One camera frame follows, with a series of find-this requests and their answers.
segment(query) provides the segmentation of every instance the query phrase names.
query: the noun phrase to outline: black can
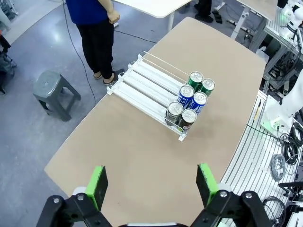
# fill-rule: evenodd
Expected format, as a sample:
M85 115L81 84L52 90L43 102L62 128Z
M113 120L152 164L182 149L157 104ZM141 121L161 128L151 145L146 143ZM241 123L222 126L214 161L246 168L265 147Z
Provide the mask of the black can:
M180 121L179 121L179 131L186 132L190 129L190 127L193 125L193 123L197 120L197 114L192 109L186 109L183 111Z
M180 103L170 103L165 113L165 123L170 126L177 124L182 112L183 106Z

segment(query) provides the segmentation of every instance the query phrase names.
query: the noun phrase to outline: gray floor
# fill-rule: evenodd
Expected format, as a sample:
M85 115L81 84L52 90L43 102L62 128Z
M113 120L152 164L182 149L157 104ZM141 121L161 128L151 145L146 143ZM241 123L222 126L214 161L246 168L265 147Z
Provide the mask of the gray floor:
M224 7L220 10L223 24L213 22L211 26L230 36L234 26L225 20L238 19L242 7L234 0L228 1L228 5L235 12ZM166 34L167 18L155 19L120 4L115 4L115 8L121 13L117 30L155 42ZM192 3L188 13L176 13L175 24L194 15ZM255 29L259 21L260 18L250 15L246 24ZM77 28L70 18L68 24L76 49L84 59ZM243 38L244 32L241 32L238 42L248 45L249 41ZM148 51L153 45L115 33L113 67L126 68L138 53ZM7 95L0 96L0 227L32 227L36 226L46 199L53 194L64 195L45 174L44 167L93 108L94 102L83 66L69 40L62 7L27 30L14 42L9 55L18 67L14 79L6 86ZM86 63L85 66L98 101L105 95L106 88L101 80L92 78L92 71ZM82 95L81 102L71 110L69 122L46 115L32 95L33 82L45 70L60 72Z

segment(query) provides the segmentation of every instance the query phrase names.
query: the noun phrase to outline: person's arm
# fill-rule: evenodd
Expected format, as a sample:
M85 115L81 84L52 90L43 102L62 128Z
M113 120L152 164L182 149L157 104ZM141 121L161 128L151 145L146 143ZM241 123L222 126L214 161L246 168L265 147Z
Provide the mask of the person's arm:
M115 23L120 19L120 14L115 11L111 0L98 0L100 4L105 8L110 23Z

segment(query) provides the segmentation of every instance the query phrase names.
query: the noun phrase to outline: soda can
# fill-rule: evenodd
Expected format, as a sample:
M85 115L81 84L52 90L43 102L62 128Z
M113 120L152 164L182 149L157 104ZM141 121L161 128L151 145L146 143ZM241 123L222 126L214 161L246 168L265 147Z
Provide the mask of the soda can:
M189 76L189 79L186 85L190 85L196 91L201 87L201 83L203 81L203 75L200 72L192 72Z
M181 103L184 109L186 109L195 91L190 85L183 85L179 91L177 102Z
M207 103L207 95L202 91L198 91L194 94L193 99L190 101L188 107L193 109L197 114L199 114Z
M165 123L170 126L177 124L182 112L183 106L180 103L170 103L165 113Z
M214 90L215 87L216 84L214 83L214 81L212 79L206 78L202 81L199 91L204 92L207 95L207 97L209 97L209 95L211 94L211 92Z
M179 131L186 132L190 127L193 125L193 123L197 120L197 114L194 110L186 109L183 111L182 116L180 117L179 121Z

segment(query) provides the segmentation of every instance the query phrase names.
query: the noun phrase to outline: gray coiled cable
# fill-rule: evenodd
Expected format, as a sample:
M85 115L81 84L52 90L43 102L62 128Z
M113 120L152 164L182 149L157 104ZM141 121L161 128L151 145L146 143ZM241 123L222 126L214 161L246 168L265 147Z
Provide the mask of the gray coiled cable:
M270 162L271 175L276 182L282 180L286 174L285 163L286 161L283 155L275 154L271 158L271 162Z

